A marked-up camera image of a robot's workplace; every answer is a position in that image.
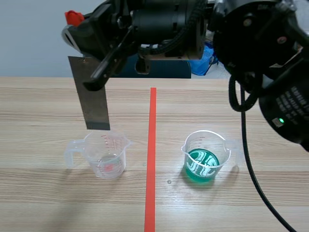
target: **clear water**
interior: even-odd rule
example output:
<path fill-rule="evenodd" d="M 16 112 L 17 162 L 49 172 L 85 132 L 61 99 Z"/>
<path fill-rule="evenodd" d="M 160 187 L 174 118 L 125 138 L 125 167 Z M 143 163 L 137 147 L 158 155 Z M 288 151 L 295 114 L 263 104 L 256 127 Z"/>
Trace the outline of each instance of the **clear water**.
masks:
<path fill-rule="evenodd" d="M 210 151 L 205 149 L 193 149 L 192 151 L 188 152 L 190 157 L 193 158 L 200 164 L 207 165 L 207 166 L 218 166 L 219 160 L 218 158 Z M 187 157 L 185 161 L 185 170 L 188 176 L 198 182 L 205 182 L 212 180 L 220 168 L 205 168 L 194 161 L 192 161 L 189 157 Z"/>

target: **wooden table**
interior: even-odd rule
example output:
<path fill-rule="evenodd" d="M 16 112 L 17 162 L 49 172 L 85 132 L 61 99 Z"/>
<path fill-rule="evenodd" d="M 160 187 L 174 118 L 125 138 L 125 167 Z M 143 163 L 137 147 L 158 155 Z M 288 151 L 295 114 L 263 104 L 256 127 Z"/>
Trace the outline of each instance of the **wooden table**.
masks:
<path fill-rule="evenodd" d="M 150 87 L 157 87 L 156 231 L 280 232 L 235 154 L 212 185 L 181 170 L 180 147 L 201 129 L 240 143 L 240 115 L 228 104 L 226 80 L 111 79 L 112 130 L 133 141 L 119 179 L 96 178 L 63 152 L 89 131 L 71 78 L 0 78 L 0 231 L 142 232 Z M 276 209 L 298 232 L 309 221 L 309 155 L 273 131 L 259 107 L 247 114 L 256 175 Z"/>

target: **red tape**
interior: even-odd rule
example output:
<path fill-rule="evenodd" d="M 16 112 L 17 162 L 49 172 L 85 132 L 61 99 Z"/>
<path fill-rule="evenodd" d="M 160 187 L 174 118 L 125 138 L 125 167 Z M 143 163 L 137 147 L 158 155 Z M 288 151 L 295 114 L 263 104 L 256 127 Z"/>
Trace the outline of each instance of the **red tape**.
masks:
<path fill-rule="evenodd" d="M 150 88 L 146 201 L 144 232 L 155 232 L 155 134 L 156 88 Z"/>

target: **screw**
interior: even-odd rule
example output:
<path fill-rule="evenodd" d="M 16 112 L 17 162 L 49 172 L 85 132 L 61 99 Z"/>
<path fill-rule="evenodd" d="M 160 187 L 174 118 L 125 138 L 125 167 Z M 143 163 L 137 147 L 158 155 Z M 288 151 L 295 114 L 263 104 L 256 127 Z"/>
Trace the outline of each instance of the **screw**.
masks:
<path fill-rule="evenodd" d="M 281 36 L 277 39 L 278 44 L 284 44 L 287 41 L 287 38 L 285 36 Z"/>
<path fill-rule="evenodd" d="M 249 26 L 251 26 L 251 24 L 252 24 L 252 20 L 249 19 L 249 18 L 247 18 L 247 19 L 245 19 L 245 20 L 243 21 L 244 27 L 249 27 Z"/>

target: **metal scraper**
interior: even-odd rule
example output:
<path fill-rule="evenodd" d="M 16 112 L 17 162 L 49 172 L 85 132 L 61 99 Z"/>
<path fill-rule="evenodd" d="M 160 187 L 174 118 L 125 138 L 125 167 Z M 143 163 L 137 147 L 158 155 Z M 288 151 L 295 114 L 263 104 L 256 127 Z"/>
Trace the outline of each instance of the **metal scraper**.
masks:
<path fill-rule="evenodd" d="M 105 88 L 88 91 L 83 85 L 89 81 L 99 62 L 93 58 L 82 57 L 69 57 L 69 61 L 87 129 L 109 131 L 111 127 Z"/>

